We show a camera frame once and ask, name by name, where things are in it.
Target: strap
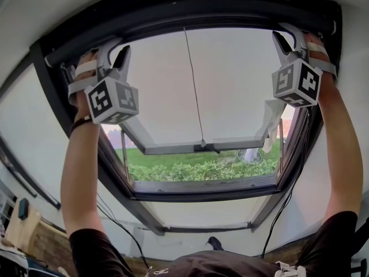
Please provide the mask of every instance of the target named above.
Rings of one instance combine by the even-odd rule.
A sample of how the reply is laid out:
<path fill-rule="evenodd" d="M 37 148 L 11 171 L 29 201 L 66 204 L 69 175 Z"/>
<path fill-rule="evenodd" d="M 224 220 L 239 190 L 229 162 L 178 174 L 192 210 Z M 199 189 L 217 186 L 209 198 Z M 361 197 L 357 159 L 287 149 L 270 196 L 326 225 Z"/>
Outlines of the strap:
<path fill-rule="evenodd" d="M 97 68 L 97 60 L 93 59 L 92 61 L 82 63 L 76 68 L 76 73 L 74 75 L 74 78 L 79 76 L 82 73 L 88 72 L 88 71 L 95 71 Z"/>
<path fill-rule="evenodd" d="M 77 127 L 81 126 L 84 123 L 88 123 L 88 122 L 92 122 L 91 116 L 85 116 L 81 119 L 78 119 L 77 121 L 75 121 L 75 123 L 73 123 L 70 127 L 70 134 L 73 132 L 74 129 L 76 129 Z"/>
<path fill-rule="evenodd" d="M 328 53 L 325 50 L 324 46 L 318 45 L 318 44 L 313 43 L 313 42 L 307 42 L 306 47 L 310 51 L 319 51 L 321 53 L 324 53 L 328 57 Z"/>
<path fill-rule="evenodd" d="M 306 277 L 306 269 L 302 266 L 282 267 L 277 271 L 274 277 Z"/>
<path fill-rule="evenodd" d="M 316 58 L 310 58 L 309 64 L 314 68 L 320 68 L 322 71 L 331 73 L 337 78 L 336 66 L 334 64 Z"/>
<path fill-rule="evenodd" d="M 281 267 L 281 269 L 289 268 L 290 267 L 289 264 L 283 263 L 282 261 L 276 262 L 276 265 L 279 265 Z"/>
<path fill-rule="evenodd" d="M 97 84 L 97 76 L 92 76 L 90 78 L 85 78 L 80 81 L 75 81 L 68 85 L 68 99 L 69 103 L 76 105 L 76 95 L 78 91 L 85 90 L 89 86 L 95 86 Z"/>

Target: black cable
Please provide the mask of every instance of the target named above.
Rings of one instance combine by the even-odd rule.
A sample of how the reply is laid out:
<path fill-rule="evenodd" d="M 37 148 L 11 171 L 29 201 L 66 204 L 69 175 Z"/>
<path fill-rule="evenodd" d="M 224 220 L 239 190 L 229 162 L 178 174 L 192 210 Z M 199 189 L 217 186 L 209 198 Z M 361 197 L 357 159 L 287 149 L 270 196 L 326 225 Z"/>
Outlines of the black cable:
<path fill-rule="evenodd" d="M 303 134 L 302 134 L 302 148 L 301 148 L 301 154 L 300 154 L 300 157 L 301 157 L 301 164 L 300 164 L 300 169 L 299 169 L 299 172 L 298 172 L 298 175 L 297 175 L 297 178 L 295 179 L 295 181 L 293 182 L 292 184 L 292 187 L 286 197 L 286 199 L 284 200 L 281 208 L 279 209 L 276 217 L 274 218 L 274 220 L 272 221 L 272 224 L 270 226 L 270 231 L 269 231 L 269 235 L 265 241 L 265 245 L 264 245 L 264 249 L 263 249 L 263 252 L 262 254 L 260 255 L 260 259 L 263 259 L 264 258 L 264 255 L 265 255 L 265 251 L 266 251 L 266 247 L 268 246 L 268 243 L 269 243 L 269 240 L 272 236 L 272 232 L 273 232 L 273 229 L 274 229 L 274 225 L 277 223 L 278 221 L 278 218 L 280 217 L 280 215 L 282 214 L 283 210 L 286 208 L 286 206 L 288 205 L 288 203 L 290 202 L 291 198 L 292 198 L 292 192 L 293 192 L 293 189 L 303 171 L 303 168 L 304 168 L 304 163 L 305 163 L 305 154 L 306 154 L 306 151 L 307 151 L 307 145 L 308 145 L 308 140 L 309 140 L 309 136 L 310 136 L 310 117 L 311 117 L 311 108 L 308 108 L 307 109 L 307 122 L 306 122 L 306 126 L 304 127 L 303 129 Z"/>
<path fill-rule="evenodd" d="M 102 209 L 104 209 L 104 211 L 112 218 L 113 216 L 110 214 L 110 212 L 108 212 L 107 210 L 106 210 L 106 208 L 105 207 L 103 207 L 102 206 L 102 204 L 99 202 L 99 201 L 97 201 L 97 206 L 100 206 L 100 208 L 102 208 Z"/>
<path fill-rule="evenodd" d="M 186 28 L 183 28 L 184 35 L 186 36 L 186 43 L 187 43 L 187 50 L 189 51 L 189 58 L 190 58 L 190 65 L 192 70 L 192 80 L 194 83 L 194 90 L 195 90 L 195 98 L 196 98 L 196 106 L 197 106 L 197 115 L 198 115 L 198 122 L 200 123 L 200 130 L 201 130 L 201 139 L 204 139 L 204 134 L 202 132 L 202 125 L 201 125 L 201 118 L 200 118 L 200 111 L 198 109 L 198 100 L 197 100 L 197 93 L 196 93 L 196 85 L 195 85 L 195 75 L 194 75 L 194 67 L 192 66 L 191 54 L 190 54 L 190 47 L 189 47 L 189 40 L 187 38 Z"/>
<path fill-rule="evenodd" d="M 138 250 L 140 251 L 140 254 L 141 254 L 141 257 L 142 257 L 142 260 L 144 261 L 144 263 L 145 263 L 145 266 L 147 267 L 147 269 L 149 269 L 150 268 L 150 266 L 148 265 L 148 263 L 147 263 L 147 261 L 146 261 L 146 258 L 145 258 L 145 256 L 144 256 L 144 253 L 142 252 L 142 249 L 141 249 L 141 245 L 138 243 L 138 241 L 136 240 L 136 238 L 134 238 L 134 236 L 123 226 L 123 225 L 121 225 L 120 223 L 118 223 L 118 221 L 117 220 L 113 220 L 113 218 L 111 218 L 108 214 L 107 214 L 107 212 L 104 212 L 102 209 L 101 209 L 101 207 L 99 206 L 99 205 L 97 205 L 97 207 L 98 207 L 98 209 L 99 210 L 101 210 L 101 212 L 103 213 L 103 214 L 105 214 L 105 216 L 107 217 L 107 218 L 109 218 L 109 220 L 111 220 L 113 223 L 115 223 L 117 226 L 119 226 L 120 228 L 122 228 L 129 236 L 131 236 L 132 237 L 132 239 L 133 239 L 133 241 L 136 243 L 136 245 L 137 245 L 137 247 L 138 247 Z"/>
<path fill-rule="evenodd" d="M 99 195 L 99 193 L 97 193 L 97 195 L 98 195 L 98 197 L 100 198 L 100 200 L 104 203 L 104 205 L 109 209 L 109 211 L 111 212 L 111 217 L 112 218 L 114 218 L 115 220 L 116 220 L 116 218 L 115 218 L 115 216 L 114 216 L 114 213 L 113 213 L 113 211 L 110 209 L 110 207 L 108 206 L 108 204 L 106 204 L 105 203 L 105 201 L 102 199 L 102 197 Z"/>

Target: grass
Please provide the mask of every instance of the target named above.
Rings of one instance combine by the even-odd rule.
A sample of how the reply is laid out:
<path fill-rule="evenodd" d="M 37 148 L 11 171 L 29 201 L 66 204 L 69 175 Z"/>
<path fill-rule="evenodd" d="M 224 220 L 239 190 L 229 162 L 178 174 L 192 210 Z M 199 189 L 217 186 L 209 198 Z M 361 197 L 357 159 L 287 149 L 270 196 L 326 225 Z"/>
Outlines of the grass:
<path fill-rule="evenodd" d="M 122 149 L 115 150 L 120 159 L 123 159 Z M 273 159 L 277 160 L 280 156 L 279 150 L 279 139 L 275 142 L 272 147 L 272 150 L 269 153 L 264 153 L 263 150 L 260 150 L 261 156 L 263 159 Z M 168 169 L 171 169 L 174 164 L 204 164 L 205 162 L 222 161 L 225 157 L 235 157 L 237 151 L 224 151 L 220 152 L 220 154 L 216 154 L 214 152 L 204 152 L 204 153 L 196 153 L 196 154 L 175 154 L 175 155 L 144 155 L 141 153 L 139 149 L 127 149 L 127 159 L 129 165 L 139 165 L 146 167 L 153 167 L 156 165 L 163 165 Z"/>

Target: green hedge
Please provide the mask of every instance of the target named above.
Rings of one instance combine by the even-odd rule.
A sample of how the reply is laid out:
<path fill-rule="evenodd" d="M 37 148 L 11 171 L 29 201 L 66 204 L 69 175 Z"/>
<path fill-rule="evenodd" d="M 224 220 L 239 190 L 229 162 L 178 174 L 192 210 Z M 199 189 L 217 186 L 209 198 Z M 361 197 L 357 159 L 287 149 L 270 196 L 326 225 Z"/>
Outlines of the green hedge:
<path fill-rule="evenodd" d="M 163 165 L 146 167 L 130 165 L 129 173 L 136 181 L 210 181 L 214 179 L 254 177 L 271 174 L 278 160 L 263 160 L 259 164 L 233 163 L 231 166 L 210 161 L 204 164 L 174 164 L 171 169 Z"/>

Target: fiducial marker cube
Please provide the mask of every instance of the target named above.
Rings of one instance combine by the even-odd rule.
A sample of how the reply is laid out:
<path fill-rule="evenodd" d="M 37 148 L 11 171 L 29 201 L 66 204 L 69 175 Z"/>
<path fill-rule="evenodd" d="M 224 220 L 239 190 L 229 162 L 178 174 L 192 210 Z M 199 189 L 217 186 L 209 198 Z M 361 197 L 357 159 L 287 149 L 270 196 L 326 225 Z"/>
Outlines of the fiducial marker cube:
<path fill-rule="evenodd" d="M 299 58 L 272 74 L 273 95 L 292 107 L 315 106 L 322 74 L 321 69 Z"/>
<path fill-rule="evenodd" d="M 138 89 L 106 77 L 85 89 L 92 121 L 95 124 L 120 124 L 138 114 Z"/>

